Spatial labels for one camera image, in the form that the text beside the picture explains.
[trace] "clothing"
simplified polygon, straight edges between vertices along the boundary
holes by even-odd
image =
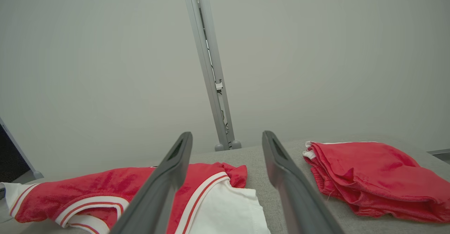
[[[450,183],[399,149],[377,142],[309,141],[307,147],[303,156],[320,192],[355,214],[450,222]]]
[[[3,184],[10,215],[19,222],[50,218],[62,227],[106,234],[155,169],[121,168],[57,182]],[[202,202],[213,188],[225,184],[239,191],[245,187],[246,178],[244,165],[238,168],[225,163],[189,165],[185,183],[175,194],[167,234],[189,233],[199,207],[206,211],[209,208]],[[243,195],[238,203],[247,205],[245,193],[239,193]]]

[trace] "red stripe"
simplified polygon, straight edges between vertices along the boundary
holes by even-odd
[[[221,176],[221,177],[219,177],[219,178],[214,179],[213,181],[211,181],[211,182],[203,189],[203,191],[201,191],[200,195],[197,197],[197,200],[196,200],[195,203],[194,203],[194,206],[193,206],[192,209],[191,209],[191,212],[189,213],[188,221],[186,222],[185,229],[183,230],[183,234],[186,233],[186,230],[188,229],[189,222],[191,221],[192,214],[194,213],[194,209],[195,209],[196,205],[198,204],[198,201],[200,200],[201,196],[205,193],[206,189],[208,189],[208,187],[211,186],[216,180],[218,180],[218,179],[220,179],[220,178],[225,178],[225,177],[228,177],[228,175],[223,175],[223,176]]]
[[[19,198],[16,200],[16,203],[14,204],[14,207],[13,207],[13,208],[11,209],[11,211],[9,212],[9,215],[13,216],[13,211],[14,211],[14,209],[16,208],[17,203],[19,202],[19,200],[21,199],[21,197],[24,195],[24,193],[26,193],[26,192],[27,192],[30,188],[32,188],[33,186],[37,186],[37,185],[39,185],[39,184],[34,184],[34,185],[32,185],[32,186],[29,186],[29,188],[25,189],[25,191],[23,191],[23,192],[20,194]]]
[[[82,227],[85,227],[85,228],[88,228],[88,229],[90,229],[92,232],[94,232],[95,234],[100,234],[98,231],[96,231],[94,228],[92,228],[92,227],[90,227],[90,226],[88,226],[88,225],[85,225],[85,224],[70,224],[71,226],[82,226]]]
[[[82,207],[88,206],[88,205],[97,205],[97,204],[119,205],[120,212],[121,212],[121,214],[123,214],[123,207],[122,207],[122,204],[120,204],[120,203],[115,203],[115,202],[89,202],[89,203],[85,203],[85,204],[83,204],[81,206],[78,206],[78,207],[74,208],[73,210],[71,210],[69,213],[67,213],[66,216],[61,221],[61,226],[64,227],[64,225],[63,225],[64,222],[69,217],[69,215],[71,215],[71,213],[73,213],[74,211],[76,211],[76,210],[78,210],[78,209],[80,209]]]

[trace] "red fabric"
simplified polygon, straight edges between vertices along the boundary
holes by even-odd
[[[312,143],[308,150],[320,192],[355,214],[450,222],[450,183],[404,152],[383,143]]]
[[[94,196],[115,196],[130,202],[155,169],[120,168],[38,184],[25,197],[15,218],[21,223],[43,221],[46,218],[55,221],[73,203]],[[245,187],[247,169],[244,165],[237,168],[226,163],[189,165],[185,183],[175,194],[167,234],[175,232],[186,204],[195,190],[209,177],[220,172],[225,172],[230,177],[233,187]],[[90,208],[78,212],[77,215],[100,218],[110,229],[117,221],[115,208]]]

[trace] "gray table surface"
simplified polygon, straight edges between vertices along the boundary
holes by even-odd
[[[450,181],[450,165],[426,153],[425,149],[417,149],[413,145],[389,138],[376,135],[355,135],[340,138],[310,138],[308,140],[319,141],[322,143],[336,143],[344,141],[379,141],[392,145],[413,157],[421,166],[433,170],[437,175],[447,181]],[[314,178],[310,171],[310,166],[305,163],[302,152],[305,148],[306,140],[291,141],[283,143],[286,151],[294,160],[296,165],[302,170],[309,182],[318,192]],[[283,209],[278,192],[271,186],[265,169],[264,156],[261,146],[247,147],[243,149],[210,152],[206,154],[192,155],[190,163],[214,163],[226,162],[238,166],[246,165],[249,170],[247,188],[256,189],[259,202],[264,208],[267,225],[272,234],[287,233],[286,223],[284,221]],[[362,217],[355,215],[344,202],[334,198],[323,196],[325,205],[337,219],[347,234],[424,234],[424,233],[450,233],[450,224],[424,224],[413,221],[404,221],[386,215],[381,218]],[[0,224],[0,233],[8,234],[87,234],[84,230],[78,228],[62,229],[54,222],[49,220],[40,223],[20,224],[16,221],[8,221]]]

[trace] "wall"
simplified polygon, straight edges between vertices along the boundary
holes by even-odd
[[[185,0],[0,0],[0,117],[44,176],[218,143]]]
[[[234,133],[450,147],[450,0],[211,0]]]

